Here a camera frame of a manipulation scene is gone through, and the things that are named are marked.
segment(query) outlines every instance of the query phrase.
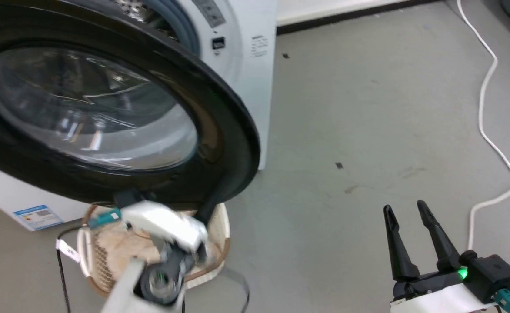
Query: floor stain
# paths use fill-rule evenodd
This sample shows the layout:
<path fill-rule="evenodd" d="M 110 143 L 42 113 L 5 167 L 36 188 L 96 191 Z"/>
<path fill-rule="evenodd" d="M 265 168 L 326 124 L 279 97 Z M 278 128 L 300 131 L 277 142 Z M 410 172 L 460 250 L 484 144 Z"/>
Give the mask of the floor stain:
<path fill-rule="evenodd" d="M 413 177 L 417 174 L 419 174 L 420 172 L 424 172 L 426 171 L 427 169 L 426 168 L 416 168 L 416 169 L 412 169 L 411 171 L 409 171 L 408 173 L 406 173 L 404 176 L 402 176 L 402 178 L 404 178 L 404 180 L 407 180 L 408 178 L 410 177 Z"/>
<path fill-rule="evenodd" d="M 430 29 L 430 26 L 428 25 L 423 25 L 423 29 L 426 30 L 432 37 L 434 38 L 438 38 L 438 36 L 436 35 L 436 33 Z"/>
<path fill-rule="evenodd" d="M 413 166 L 410 166 L 408 168 L 404 168 L 401 171 L 398 172 L 398 176 L 405 176 L 407 173 L 412 172 Z"/>
<path fill-rule="evenodd" d="M 344 190 L 344 194 L 352 194 L 357 188 L 359 188 L 359 185 L 351 186 Z"/>

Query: label sticker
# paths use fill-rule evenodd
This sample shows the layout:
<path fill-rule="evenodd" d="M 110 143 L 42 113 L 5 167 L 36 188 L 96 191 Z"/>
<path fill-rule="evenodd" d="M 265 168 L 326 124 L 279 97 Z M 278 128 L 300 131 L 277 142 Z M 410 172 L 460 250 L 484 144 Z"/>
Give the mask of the label sticker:
<path fill-rule="evenodd" d="M 13 214 L 35 230 L 63 223 L 47 206 L 35 206 L 34 208 L 13 212 Z"/>
<path fill-rule="evenodd" d="M 268 54 L 268 38 L 263 35 L 254 36 L 251 38 L 251 57 L 261 57 Z"/>
<path fill-rule="evenodd" d="M 80 263 L 80 255 L 77 250 L 73 249 L 70 245 L 68 245 L 64 240 L 57 239 L 56 240 L 56 249 L 60 250 L 63 254 L 71 258 L 77 263 Z"/>

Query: power cord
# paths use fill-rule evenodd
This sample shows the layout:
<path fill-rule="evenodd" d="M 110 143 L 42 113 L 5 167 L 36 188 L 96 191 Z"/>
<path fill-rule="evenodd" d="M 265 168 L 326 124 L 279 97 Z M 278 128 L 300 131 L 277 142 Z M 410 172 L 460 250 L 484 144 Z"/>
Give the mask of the power cord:
<path fill-rule="evenodd" d="M 249 306 L 249 301 L 251 300 L 251 289 L 249 288 L 249 284 L 247 283 L 247 279 L 240 272 L 234 271 L 229 267 L 225 267 L 220 272 L 222 275 L 227 278 L 235 281 L 242 285 L 243 290 L 245 291 L 245 303 L 243 303 L 243 307 L 241 308 L 241 313 L 245 313 L 247 311 L 247 307 Z"/>
<path fill-rule="evenodd" d="M 60 240 L 65 234 L 79 230 L 81 227 L 82 226 L 76 226 L 64 230 L 58 235 L 56 240 L 57 241 Z M 62 279 L 63 297 L 66 301 L 66 311 L 67 313 L 71 313 L 70 299 L 67 295 L 66 276 L 63 274 L 62 254 L 60 253 L 60 249 L 58 248 L 56 248 L 56 256 L 58 257 L 58 267 L 60 268 L 60 278 Z"/>
<path fill-rule="evenodd" d="M 506 164 L 507 168 L 510 170 L 510 161 L 508 160 L 506 155 L 504 155 L 504 153 L 499 149 L 499 147 L 497 147 L 497 145 L 495 145 L 495 143 L 493 143 L 493 141 L 486 135 L 485 129 L 483 126 L 483 113 L 485 111 L 485 92 L 487 90 L 487 87 L 489 85 L 491 77 L 493 77 L 493 73 L 497 69 L 498 57 L 497 57 L 497 55 L 495 55 L 495 53 L 489 47 L 489 45 L 485 42 L 483 37 L 481 37 L 479 32 L 477 32 L 475 27 L 467 19 L 466 14 L 463 12 L 461 0 L 456 0 L 456 2 L 458 5 L 458 10 L 459 10 L 461 17 L 462 17 L 463 21 L 465 22 L 465 24 L 467 24 L 467 26 L 469 26 L 469 28 L 471 28 L 471 30 L 473 30 L 473 33 L 475 34 L 477 39 L 481 42 L 483 47 L 485 47 L 485 49 L 493 57 L 493 63 L 489 67 L 489 71 L 487 71 L 487 75 L 485 76 L 485 79 L 483 79 L 483 83 L 481 84 L 481 91 L 479 92 L 479 132 L 481 133 L 481 136 L 483 136 L 485 141 L 487 141 L 487 143 L 489 143 L 489 145 L 491 147 L 493 147 L 493 149 L 498 153 L 500 158 Z M 478 203 L 475 206 L 473 206 L 473 208 L 471 208 L 471 212 L 470 212 L 470 216 L 469 216 L 469 241 L 467 242 L 467 249 L 471 249 L 473 247 L 473 233 L 475 232 L 475 214 L 477 213 L 477 211 L 482 208 L 485 208 L 487 206 L 492 206 L 494 204 L 502 202 L 509 197 L 510 197 L 510 190 L 508 190 L 501 196 L 494 198 L 493 200 L 488 200 L 485 202 Z"/>

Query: black wire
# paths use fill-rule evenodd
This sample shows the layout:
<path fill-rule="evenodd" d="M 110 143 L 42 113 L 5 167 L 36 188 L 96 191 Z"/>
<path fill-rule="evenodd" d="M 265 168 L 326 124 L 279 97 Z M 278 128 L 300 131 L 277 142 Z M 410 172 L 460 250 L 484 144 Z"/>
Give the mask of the black wire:
<path fill-rule="evenodd" d="M 243 304 L 243 308 L 241 309 L 241 313 L 245 313 L 247 311 L 247 307 L 249 306 L 249 301 L 251 300 L 251 289 L 249 289 L 249 284 L 247 283 L 247 279 L 243 276 L 242 273 L 234 271 L 229 267 L 224 267 L 222 269 L 222 275 L 227 278 L 239 283 L 243 286 L 243 290 L 245 291 L 245 303 Z"/>
<path fill-rule="evenodd" d="M 82 226 L 76 226 L 72 228 L 68 228 L 67 230 L 64 230 L 61 232 L 56 240 L 60 240 L 65 234 L 74 232 L 76 230 L 79 230 Z M 71 307 L 70 307 L 70 299 L 67 295 L 67 287 L 66 287 L 66 276 L 63 274 L 63 265 L 62 265 L 62 254 L 60 253 L 60 250 L 56 247 L 56 256 L 58 257 L 58 267 L 60 267 L 60 278 L 62 279 L 62 288 L 63 288 L 63 297 L 66 301 L 66 311 L 67 313 L 71 313 Z"/>

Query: washing machine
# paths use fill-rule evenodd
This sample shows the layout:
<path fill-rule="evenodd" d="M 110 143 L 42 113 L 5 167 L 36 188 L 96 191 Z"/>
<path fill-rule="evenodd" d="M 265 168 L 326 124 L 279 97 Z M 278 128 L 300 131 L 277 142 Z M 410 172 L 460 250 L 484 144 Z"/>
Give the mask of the washing machine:
<path fill-rule="evenodd" d="M 124 190 L 237 195 L 265 164 L 276 6 L 0 0 L 0 209 L 40 230 Z"/>

